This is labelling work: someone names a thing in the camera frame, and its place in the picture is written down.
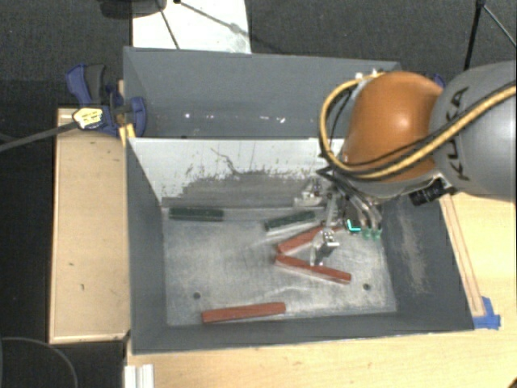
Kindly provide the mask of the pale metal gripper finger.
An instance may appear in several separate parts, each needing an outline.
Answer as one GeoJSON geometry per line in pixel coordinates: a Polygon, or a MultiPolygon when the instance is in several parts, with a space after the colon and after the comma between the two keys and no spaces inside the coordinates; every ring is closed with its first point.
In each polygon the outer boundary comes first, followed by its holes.
{"type": "Polygon", "coordinates": [[[334,231],[322,230],[313,242],[312,265],[322,265],[323,260],[330,257],[337,247],[339,242],[334,237],[334,231]]]}
{"type": "Polygon", "coordinates": [[[295,208],[318,206],[323,199],[324,188],[320,179],[310,179],[293,199],[295,208]]]}

